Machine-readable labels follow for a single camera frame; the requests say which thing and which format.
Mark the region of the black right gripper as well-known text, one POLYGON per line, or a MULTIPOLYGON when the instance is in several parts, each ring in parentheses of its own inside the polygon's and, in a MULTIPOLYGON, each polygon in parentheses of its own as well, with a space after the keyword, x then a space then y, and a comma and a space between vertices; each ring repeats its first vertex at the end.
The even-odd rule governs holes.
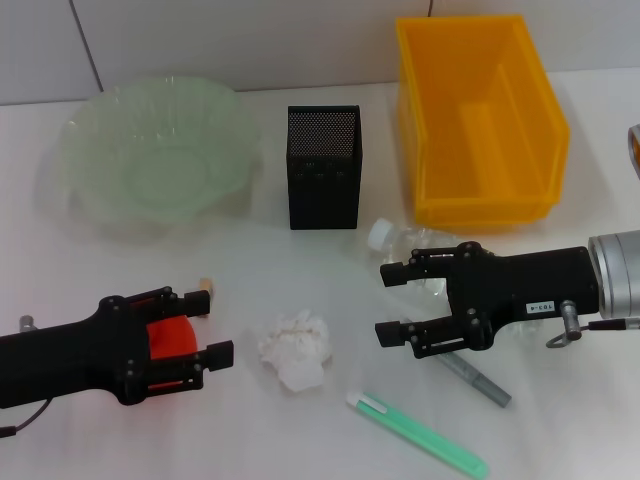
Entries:
POLYGON ((503 327, 559 318, 566 301, 579 315, 599 310, 596 275, 584 247, 497 256, 470 242, 414 249, 406 263, 384 264, 379 271, 387 288, 427 279, 441 280, 447 287, 452 315, 375 325, 383 348, 408 343, 416 359, 487 350, 503 327))

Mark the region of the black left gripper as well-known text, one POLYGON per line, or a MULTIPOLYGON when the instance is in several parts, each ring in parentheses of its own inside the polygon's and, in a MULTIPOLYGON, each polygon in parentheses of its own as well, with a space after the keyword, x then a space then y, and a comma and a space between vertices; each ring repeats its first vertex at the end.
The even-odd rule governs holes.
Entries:
POLYGON ((206 290, 179 296, 162 287, 107 297, 89 318, 1 338, 1 404, 20 406, 86 390, 104 390, 123 405, 142 402, 150 361, 147 324, 208 315, 206 290))

